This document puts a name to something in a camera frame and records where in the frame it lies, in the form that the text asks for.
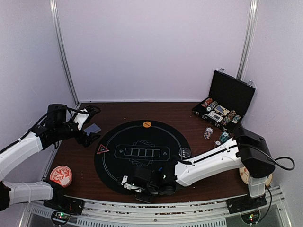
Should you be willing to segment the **red triangular all-in marker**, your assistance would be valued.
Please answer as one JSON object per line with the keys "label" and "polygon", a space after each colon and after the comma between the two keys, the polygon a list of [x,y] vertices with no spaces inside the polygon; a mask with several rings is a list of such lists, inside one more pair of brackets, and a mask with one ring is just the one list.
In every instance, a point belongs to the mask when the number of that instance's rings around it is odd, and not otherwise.
{"label": "red triangular all-in marker", "polygon": [[97,155],[100,155],[100,154],[106,153],[106,152],[108,152],[108,151],[109,151],[108,148],[106,148],[103,144],[100,144],[99,147],[98,147],[98,149],[97,149],[96,154],[97,154]]}

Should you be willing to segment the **clear round dealer button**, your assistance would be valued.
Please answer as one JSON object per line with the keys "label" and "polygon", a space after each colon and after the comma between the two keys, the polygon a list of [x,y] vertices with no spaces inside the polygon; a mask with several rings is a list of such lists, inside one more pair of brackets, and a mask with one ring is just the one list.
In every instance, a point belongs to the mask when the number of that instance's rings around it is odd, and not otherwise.
{"label": "clear round dealer button", "polygon": [[187,148],[187,147],[183,147],[179,150],[178,152],[178,155],[181,157],[181,158],[190,158],[191,157],[191,150],[190,148]]}

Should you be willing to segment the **yellow big blind button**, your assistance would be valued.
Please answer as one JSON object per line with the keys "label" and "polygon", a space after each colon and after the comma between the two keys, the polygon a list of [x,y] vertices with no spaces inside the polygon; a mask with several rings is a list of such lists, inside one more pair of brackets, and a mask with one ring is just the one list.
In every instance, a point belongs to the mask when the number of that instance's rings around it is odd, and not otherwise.
{"label": "yellow big blind button", "polygon": [[151,126],[152,126],[152,123],[150,121],[144,121],[143,122],[143,127],[150,128]]}

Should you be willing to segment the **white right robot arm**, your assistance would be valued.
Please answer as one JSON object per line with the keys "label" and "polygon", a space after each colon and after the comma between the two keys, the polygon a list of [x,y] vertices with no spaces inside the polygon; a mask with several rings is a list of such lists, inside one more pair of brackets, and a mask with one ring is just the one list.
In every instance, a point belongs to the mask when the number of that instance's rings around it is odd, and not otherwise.
{"label": "white right robot arm", "polygon": [[200,180],[241,167],[249,172],[249,194],[242,203],[252,209],[265,194],[266,181],[275,170],[275,163],[265,138],[245,128],[237,129],[232,138],[206,153],[186,160],[173,158],[160,170],[136,167],[118,183],[146,196],[173,195]]}

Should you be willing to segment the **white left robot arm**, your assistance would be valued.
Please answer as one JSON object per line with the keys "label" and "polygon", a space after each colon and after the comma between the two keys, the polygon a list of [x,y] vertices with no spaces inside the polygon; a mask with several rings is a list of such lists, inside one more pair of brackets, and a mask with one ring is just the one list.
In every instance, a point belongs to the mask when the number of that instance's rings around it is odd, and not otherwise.
{"label": "white left robot arm", "polygon": [[71,202],[64,196],[63,187],[51,180],[35,183],[11,183],[5,177],[26,159],[57,142],[74,138],[88,147],[100,135],[87,134],[83,125],[100,111],[93,106],[75,110],[64,106],[43,115],[21,138],[0,151],[0,209],[17,203],[46,201],[58,210],[70,210]]}

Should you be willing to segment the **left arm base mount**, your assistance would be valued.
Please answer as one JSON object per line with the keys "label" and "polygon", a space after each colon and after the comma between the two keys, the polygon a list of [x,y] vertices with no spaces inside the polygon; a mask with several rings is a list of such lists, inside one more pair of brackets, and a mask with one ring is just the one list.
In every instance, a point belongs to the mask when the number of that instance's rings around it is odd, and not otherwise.
{"label": "left arm base mount", "polygon": [[51,180],[43,180],[43,183],[47,183],[53,190],[53,195],[49,200],[43,200],[43,204],[46,207],[54,210],[62,211],[69,215],[81,215],[85,201],[82,199],[76,199],[68,197],[64,194],[64,187]]}

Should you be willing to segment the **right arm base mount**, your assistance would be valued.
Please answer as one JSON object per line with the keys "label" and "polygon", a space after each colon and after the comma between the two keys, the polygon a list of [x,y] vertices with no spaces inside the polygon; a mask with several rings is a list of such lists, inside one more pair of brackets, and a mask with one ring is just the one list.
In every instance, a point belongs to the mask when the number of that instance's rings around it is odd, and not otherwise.
{"label": "right arm base mount", "polygon": [[241,220],[248,225],[261,221],[260,207],[267,205],[266,194],[252,198],[249,194],[226,201],[230,214],[240,213]]}

